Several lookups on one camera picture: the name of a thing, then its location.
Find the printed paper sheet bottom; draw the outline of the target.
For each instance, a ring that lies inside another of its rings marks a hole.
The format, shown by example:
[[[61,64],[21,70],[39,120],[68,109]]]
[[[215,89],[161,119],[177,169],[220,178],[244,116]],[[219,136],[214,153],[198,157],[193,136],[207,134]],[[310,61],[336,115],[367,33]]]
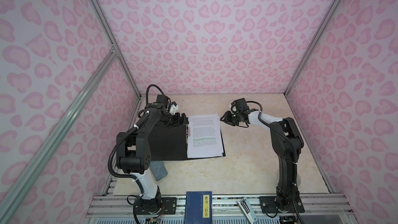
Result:
[[[188,159],[224,157],[218,114],[189,116]]]

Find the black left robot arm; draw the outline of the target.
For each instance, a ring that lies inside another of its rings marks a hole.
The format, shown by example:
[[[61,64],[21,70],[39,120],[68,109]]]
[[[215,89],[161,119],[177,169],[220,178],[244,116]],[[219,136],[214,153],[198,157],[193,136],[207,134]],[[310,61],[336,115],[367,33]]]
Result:
[[[140,111],[137,123],[117,136],[117,143],[108,160],[108,170],[113,177],[129,178],[140,189],[133,203],[133,209],[141,207],[151,214],[163,209],[161,192],[147,170],[152,161],[149,137],[157,124],[160,129],[171,130],[175,137],[177,128],[182,127],[182,140],[186,140],[188,117],[183,113],[173,113],[176,104],[155,102]]]

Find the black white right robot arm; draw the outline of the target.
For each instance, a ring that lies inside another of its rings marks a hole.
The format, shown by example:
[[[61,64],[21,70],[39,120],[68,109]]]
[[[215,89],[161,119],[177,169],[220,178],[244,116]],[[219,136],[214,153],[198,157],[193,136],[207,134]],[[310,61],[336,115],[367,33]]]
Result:
[[[251,124],[269,129],[271,143],[279,163],[279,180],[276,186],[274,210],[278,213],[304,213],[297,184],[297,167],[304,141],[293,118],[279,118],[263,113],[262,105],[244,98],[231,103],[220,121],[240,127]]]

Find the teal folder with black inside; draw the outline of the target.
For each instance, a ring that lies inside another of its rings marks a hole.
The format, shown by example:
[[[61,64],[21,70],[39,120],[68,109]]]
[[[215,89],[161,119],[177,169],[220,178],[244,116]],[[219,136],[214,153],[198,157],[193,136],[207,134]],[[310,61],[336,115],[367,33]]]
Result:
[[[136,157],[142,162],[188,159],[188,125],[167,128],[156,114],[146,114],[138,124]]]

